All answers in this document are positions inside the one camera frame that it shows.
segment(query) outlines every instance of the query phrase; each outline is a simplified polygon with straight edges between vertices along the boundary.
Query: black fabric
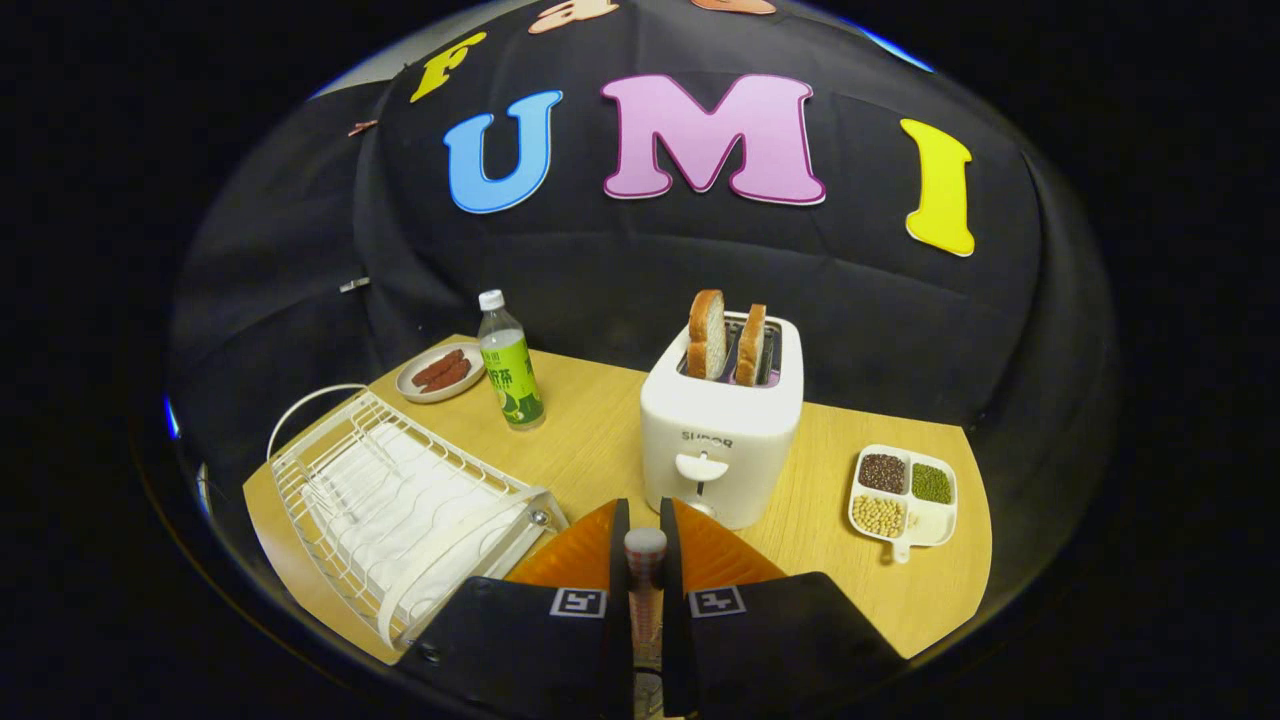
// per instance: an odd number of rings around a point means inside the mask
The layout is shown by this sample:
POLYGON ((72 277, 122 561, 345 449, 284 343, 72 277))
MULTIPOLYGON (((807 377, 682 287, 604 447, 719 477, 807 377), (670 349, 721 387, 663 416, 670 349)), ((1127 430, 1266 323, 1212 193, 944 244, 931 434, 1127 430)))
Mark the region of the black fabric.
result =
POLYGON ((449 81, 416 102, 421 72, 411 65, 393 81, 371 138, 389 190, 375 201, 399 223, 384 224, 393 234, 383 245, 411 247, 454 291, 435 314, 502 287, 531 342, 648 370, 696 291, 721 287, 728 309, 765 302, 796 323, 812 359, 808 400, 957 424, 975 418, 1021 332, 1039 252, 1034 192, 1002 128, 861 36, 786 12, 762 22, 689 3, 630 4, 530 35, 538 12, 485 24, 486 38, 449 81), (805 124, 827 200, 791 208, 739 197, 728 176, 741 143, 707 193, 664 156, 676 176, 669 192, 608 197, 618 110, 600 88, 644 73, 669 74, 707 109, 746 73, 809 83, 805 124), (552 165, 538 192, 489 215, 457 208, 444 133, 492 113, 486 174, 503 177, 518 154, 506 109, 547 90, 564 97, 552 109, 552 165), (904 117, 945 128, 974 155, 972 258, 906 233, 919 156, 904 117))
POLYGON ((609 596, 618 621, 553 616, 559 588, 488 578, 463 580, 396 669, 475 715, 521 720, 622 720, 631 657, 609 653, 631 625, 623 598, 609 596))
POLYGON ((659 528, 667 536, 662 560, 662 707, 680 716, 698 708, 698 665, 694 662, 691 618, 685 598, 684 555, 676 505, 662 498, 659 528))
MULTIPOLYGON (((993 527, 983 612, 997 610, 1065 542, 1107 455, 1114 331, 1080 210, 1007 122, 852 29, 786 3, 767 18, 682 0, 621 5, 538 36, 527 33, 538 6, 497 18, 417 102, 408 97, 422 63, 314 99, 228 182, 179 281, 170 368, 186 441, 228 498, 216 520, 257 553, 239 484, 280 414, 314 389, 370 382, 449 333, 475 332, 481 290, 504 290, 534 347, 648 370, 696 290, 719 287, 728 309, 765 302, 799 327, 806 400, 970 428, 993 527), (605 196, 617 106, 599 90, 641 73, 671 74, 708 109, 741 74, 809 83, 808 138, 827 200, 736 196, 728 176, 741 145, 707 193, 659 150, 671 191, 605 196), (494 114, 486 173, 503 177, 517 159, 506 109, 545 90, 564 99, 539 191, 502 213, 458 209, 444 133, 494 114), (904 228, 919 200, 904 117, 973 152, 970 258, 904 228), (347 137, 369 119, 379 124, 347 137), (367 287, 338 292, 364 275, 367 287)), ((339 400, 307 406, 282 437, 339 400)))
POLYGON ((906 666, 824 573, 736 591, 745 612, 690 620, 698 714, 707 720, 824 717, 906 666))
MULTIPOLYGON (((280 123, 210 209, 177 282, 174 414, 191 456, 209 466, 223 527, 264 564, 241 486, 265 460, 275 421, 307 392, 369 382, 384 366, 365 299, 338 291, 365 275, 352 229, 360 141, 347 131, 380 95, 361 86, 321 96, 280 123)), ((303 407, 282 437, 340 400, 303 407)))

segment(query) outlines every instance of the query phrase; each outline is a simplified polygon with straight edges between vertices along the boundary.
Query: blue letter u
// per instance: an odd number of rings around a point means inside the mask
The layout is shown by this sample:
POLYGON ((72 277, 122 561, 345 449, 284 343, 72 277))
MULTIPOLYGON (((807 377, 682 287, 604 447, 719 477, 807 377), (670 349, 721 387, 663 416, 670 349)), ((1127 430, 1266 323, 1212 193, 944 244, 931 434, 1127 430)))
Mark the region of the blue letter u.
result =
POLYGON ((467 213, 497 213, 524 202, 538 191, 552 167, 552 105, 564 94, 548 90, 516 100, 507 114, 520 124, 516 169, 492 181, 484 176, 484 131, 493 124, 485 113, 463 120, 444 133, 449 146, 449 192, 467 213))

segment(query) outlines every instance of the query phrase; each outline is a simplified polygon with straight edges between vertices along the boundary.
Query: plastic bottle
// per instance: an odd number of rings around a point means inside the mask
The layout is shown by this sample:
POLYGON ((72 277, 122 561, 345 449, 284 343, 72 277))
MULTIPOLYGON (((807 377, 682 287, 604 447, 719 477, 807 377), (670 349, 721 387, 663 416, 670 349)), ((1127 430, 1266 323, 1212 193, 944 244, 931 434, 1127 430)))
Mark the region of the plastic bottle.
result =
POLYGON ((507 311, 500 290, 481 292, 480 310, 484 319, 476 336, 502 414, 512 429, 531 430, 543 424, 547 411, 534 379, 525 328, 507 311))

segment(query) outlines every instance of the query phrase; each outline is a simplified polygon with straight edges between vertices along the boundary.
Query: pink letter m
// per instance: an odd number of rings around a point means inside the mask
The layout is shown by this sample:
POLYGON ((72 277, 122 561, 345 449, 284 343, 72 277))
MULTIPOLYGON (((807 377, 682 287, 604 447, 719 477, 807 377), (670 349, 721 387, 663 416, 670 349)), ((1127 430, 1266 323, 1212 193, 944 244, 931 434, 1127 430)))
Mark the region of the pink letter m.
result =
POLYGON ((671 190, 658 168, 658 138, 696 192, 716 183, 742 138, 742 168, 733 192, 783 205, 815 205, 827 188, 813 176, 804 128, 808 85, 777 76, 737 78, 710 113, 667 76, 616 79, 600 92, 618 104, 618 170, 604 181, 611 197, 657 197, 671 190))

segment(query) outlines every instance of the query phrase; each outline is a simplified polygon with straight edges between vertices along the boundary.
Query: small white plate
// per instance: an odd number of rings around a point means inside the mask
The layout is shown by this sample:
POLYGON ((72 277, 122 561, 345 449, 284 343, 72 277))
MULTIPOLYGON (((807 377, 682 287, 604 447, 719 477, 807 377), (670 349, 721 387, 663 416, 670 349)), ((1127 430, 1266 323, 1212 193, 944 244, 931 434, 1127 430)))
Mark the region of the small white plate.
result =
POLYGON ((955 534, 956 519, 960 515, 960 486, 956 483, 956 471, 952 470, 951 465, 947 462, 938 460, 937 457, 929 457, 928 455, 902 450, 900 447, 868 445, 861 452, 858 454, 858 464, 854 466, 854 477, 851 482, 852 491, 849 493, 849 524, 864 536, 882 539, 893 546, 895 562, 906 562, 911 556, 913 544, 919 547, 934 547, 943 544, 951 539, 952 534, 955 534), (901 493, 891 493, 869 488, 858 482, 863 474, 863 457, 869 454, 891 455, 902 461, 904 477, 901 493), (911 477, 914 475, 916 464, 932 465, 946 473, 947 480, 951 483, 951 502, 941 503, 915 497, 915 493, 911 489, 911 477), (873 533, 854 520, 854 502, 863 495, 892 500, 893 502, 904 506, 905 512, 902 521, 908 527, 902 529, 900 536, 888 537, 873 533), (911 516, 916 518, 916 524, 914 527, 910 524, 911 516))
POLYGON ((480 345, 475 342, 451 342, 448 345, 433 347, 431 350, 428 350, 426 352, 410 360, 408 365, 404 365, 401 374, 396 377, 396 389, 399 391, 399 393, 404 396, 404 400, 410 402, 430 405, 431 402, 448 400, 462 393, 462 391, 476 384, 476 380, 479 380, 483 374, 484 356, 480 355, 480 345), (435 392, 422 392, 422 388, 413 384, 413 375, 421 373, 428 365, 435 363, 454 350, 462 350, 462 356, 471 360, 471 370, 468 370, 461 380, 435 392))

